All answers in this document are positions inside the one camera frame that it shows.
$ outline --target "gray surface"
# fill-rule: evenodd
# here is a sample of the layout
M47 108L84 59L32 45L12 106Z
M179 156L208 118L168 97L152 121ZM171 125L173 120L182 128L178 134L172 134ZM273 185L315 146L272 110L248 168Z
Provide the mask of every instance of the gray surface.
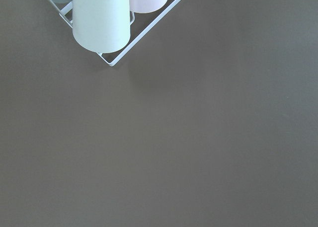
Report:
M318 226L317 0L184 0L115 69L0 11L1 227Z

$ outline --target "drying rack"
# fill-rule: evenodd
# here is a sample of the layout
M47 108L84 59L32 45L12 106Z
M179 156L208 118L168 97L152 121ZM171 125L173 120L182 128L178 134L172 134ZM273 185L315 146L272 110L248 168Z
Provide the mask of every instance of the drying rack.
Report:
M52 0L48 0L50 4L56 9L59 13L61 18L72 28L72 9L73 4L72 2L68 3L67 5L60 8L57 4L55 4ZM132 37L129 43L120 51L113 53L113 54L106 54L106 53L97 53L99 57L101 57L108 65L111 67L117 64L123 56L133 48L133 46L140 41L170 10L173 9L181 0L168 0L167 4L154 12L155 16L151 18L151 20L146 24L146 27L143 27L141 31L138 31L134 37ZM130 25L135 22L135 14L131 12L131 22Z

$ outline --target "wire rack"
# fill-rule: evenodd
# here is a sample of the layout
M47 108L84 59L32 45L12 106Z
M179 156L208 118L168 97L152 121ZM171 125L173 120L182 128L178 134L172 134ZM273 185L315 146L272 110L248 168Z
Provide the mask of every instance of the wire rack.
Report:
M48 0L50 4L56 9L60 17L72 28L72 2L68 4L55 4L52 0ZM173 9L181 0L168 0L166 5L156 12L147 14L134 14L131 12L131 39L128 44L118 52L115 53L97 53L108 65L111 67L117 64L123 56L134 47L169 11Z

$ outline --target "dish rack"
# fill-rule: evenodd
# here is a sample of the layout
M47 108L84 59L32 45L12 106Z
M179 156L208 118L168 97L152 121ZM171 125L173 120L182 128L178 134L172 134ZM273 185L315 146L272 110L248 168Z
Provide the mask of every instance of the dish rack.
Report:
M59 13L60 17L72 28L72 2L68 4L56 4L48 0ZM167 13L169 13L181 0L168 0L164 7L158 11L134 14L131 12L131 39L121 50L114 53L97 53L111 67L117 64L124 55L134 47Z

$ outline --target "white metal rack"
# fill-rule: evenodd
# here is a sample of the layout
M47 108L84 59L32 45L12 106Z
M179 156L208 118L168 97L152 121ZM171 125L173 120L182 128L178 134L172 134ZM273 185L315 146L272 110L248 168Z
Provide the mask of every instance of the white metal rack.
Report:
M48 0L52 6L57 10L61 18L72 28L72 18L67 18L67 14L69 14L72 9L73 5L72 2L64 6L63 8L59 8L52 0ZM100 56L107 64L109 64L111 67L114 66L120 59L123 58L123 56L130 50L132 47L140 40L143 36L145 36L170 10L173 9L181 0L169 0L160 11L160 13L152 19L152 21L141 31L139 34L130 40L130 42L122 49L119 53L115 55L115 57L108 61L107 58L105 58L106 54L103 53L97 53L98 56ZM132 12L132 20L131 25L135 21L135 15Z

